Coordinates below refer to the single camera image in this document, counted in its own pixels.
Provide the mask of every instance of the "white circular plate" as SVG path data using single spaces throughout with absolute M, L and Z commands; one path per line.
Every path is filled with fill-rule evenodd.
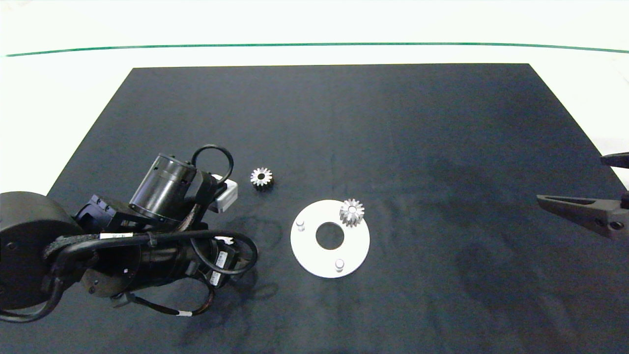
M 369 252 L 367 222 L 363 219 L 354 227 L 341 223 L 342 205 L 338 200 L 320 200 L 304 208 L 292 223 L 292 252 L 304 269 L 319 277 L 344 277 L 360 267 Z M 325 249 L 316 240 L 317 229 L 327 222 L 343 230 L 343 243 L 335 249 Z

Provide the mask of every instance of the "metal gear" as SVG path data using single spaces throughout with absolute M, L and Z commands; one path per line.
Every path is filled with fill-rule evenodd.
M 273 185 L 273 172 L 268 168 L 261 167 L 251 173 L 251 184 L 257 190 L 266 190 Z
M 353 227 L 358 225 L 362 220 L 362 217 L 365 215 L 365 208 L 363 208 L 360 201 L 348 199 L 343 202 L 338 214 L 345 225 Z

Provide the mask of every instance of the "black cable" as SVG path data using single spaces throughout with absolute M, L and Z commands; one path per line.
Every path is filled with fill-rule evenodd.
M 203 253 L 201 252 L 201 250 L 199 249 L 199 245 L 197 244 L 196 240 L 194 238 L 191 238 L 190 243 L 192 244 L 192 249 L 196 253 L 197 257 L 199 257 L 199 259 L 206 266 L 210 267 L 210 269 L 212 269 L 213 271 L 217 273 L 221 273 L 225 275 L 237 275 L 237 274 L 245 273 L 246 271 L 248 271 L 255 265 L 255 262 L 258 260 L 258 248 L 255 246 L 255 243 L 253 243 L 253 241 L 249 237 L 243 234 L 239 234 L 239 233 L 231 232 L 231 231 L 225 231 L 225 233 L 220 234 L 220 236 L 232 237 L 234 239 L 237 239 L 245 243 L 251 249 L 251 259 L 249 260 L 249 262 L 247 262 L 247 265 L 245 265 L 242 268 L 237 268 L 234 270 L 222 269 L 219 266 L 215 265 L 212 261 L 207 259 L 207 257 L 205 257 Z
M 63 294 L 64 281 L 59 278 L 55 278 L 55 285 L 52 290 L 52 295 L 41 309 L 29 314 L 17 314 L 14 312 L 0 310 L 0 321 L 11 323 L 28 323 L 37 321 L 38 319 L 44 318 L 45 316 L 49 315 L 55 309 Z
M 196 159 L 197 157 L 199 157 L 199 154 L 201 153 L 201 151 L 206 150 L 206 149 L 216 149 L 221 151 L 223 154 L 225 154 L 225 156 L 227 157 L 227 160 L 230 163 L 230 168 L 227 171 L 227 173 L 218 181 L 218 185 L 220 185 L 222 182 L 225 182 L 230 176 L 231 176 L 231 172 L 234 169 L 234 158 L 231 156 L 231 153 L 229 152 L 229 150 L 225 149 L 222 146 L 218 146 L 218 145 L 214 145 L 214 144 L 209 144 L 209 145 L 205 145 L 200 147 L 199 149 L 197 149 L 197 151 L 194 152 L 194 154 L 192 154 L 192 159 L 191 159 L 191 164 L 196 167 Z
M 179 311 L 179 310 L 175 310 L 175 309 L 171 309 L 170 307 L 166 307 L 166 306 L 162 306 L 162 305 L 158 305 L 155 304 L 153 302 L 150 302 L 148 300 L 145 300 L 141 297 L 137 297 L 137 296 L 133 296 L 133 302 L 138 304 L 138 305 L 142 305 L 142 306 L 146 306 L 149 307 L 157 312 L 161 312 L 162 314 L 167 314 L 167 315 L 173 315 L 173 316 L 187 316 L 187 317 L 191 317 L 191 316 L 197 316 L 200 315 L 204 312 L 206 312 L 210 305 L 212 304 L 212 302 L 214 301 L 214 288 L 212 287 L 212 285 L 209 283 L 208 278 L 206 277 L 205 274 L 203 274 L 202 272 L 198 271 L 198 273 L 203 277 L 203 280 L 198 279 L 200 282 L 204 283 L 209 290 L 209 294 L 208 297 L 205 299 L 205 301 L 203 302 L 203 304 L 197 308 L 196 310 L 193 311 Z
M 251 269 L 251 267 L 254 266 L 255 262 L 257 261 L 257 248 L 255 246 L 255 243 L 253 243 L 253 241 L 247 236 L 231 231 L 197 230 L 183 232 L 165 232 L 163 234 L 152 234 L 152 236 L 149 236 L 146 233 L 134 233 L 133 237 L 94 239 L 90 241 L 84 241 L 77 244 L 71 244 L 59 251 L 57 259 L 53 263 L 51 270 L 51 275 L 54 278 L 52 294 L 50 296 L 50 299 L 46 301 L 46 304 L 41 309 L 30 314 L 17 314 L 0 309 L 0 321 L 11 323 L 28 323 L 41 319 L 50 314 L 61 300 L 61 296 L 63 296 L 64 281 L 62 280 L 62 278 L 72 274 L 72 272 L 75 270 L 74 265 L 77 259 L 81 257 L 89 258 L 93 256 L 94 252 L 98 251 L 99 249 L 122 246 L 139 246 L 142 244 L 148 244 L 151 239 L 153 239 L 153 241 L 157 241 L 158 243 L 183 241 L 187 239 L 190 239 L 192 242 L 194 242 L 194 238 L 214 238 L 216 236 L 227 236 L 241 240 L 251 248 L 253 256 L 245 267 L 235 270 L 235 273 L 231 273 L 233 271 L 227 271 L 218 268 L 214 264 L 211 264 L 211 262 L 210 265 L 208 265 L 210 268 L 218 271 L 219 273 L 239 274 Z M 203 261 L 203 259 L 205 259 L 205 261 L 208 261 L 208 259 L 204 256 L 203 258 L 201 258 L 201 260 Z

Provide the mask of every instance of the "spur gear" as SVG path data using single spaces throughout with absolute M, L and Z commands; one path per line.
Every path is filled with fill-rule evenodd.
M 353 227 L 358 225 L 362 220 L 362 217 L 365 215 L 365 208 L 363 208 L 360 201 L 348 199 L 343 202 L 338 214 L 345 225 Z
M 251 184 L 257 190 L 266 190 L 273 185 L 273 172 L 268 168 L 261 167 L 251 173 Z

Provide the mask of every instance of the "center hole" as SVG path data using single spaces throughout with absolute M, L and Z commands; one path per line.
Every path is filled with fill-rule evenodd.
M 344 239 L 343 229 L 333 222 L 326 222 L 316 230 L 316 241 L 325 249 L 338 248 Z

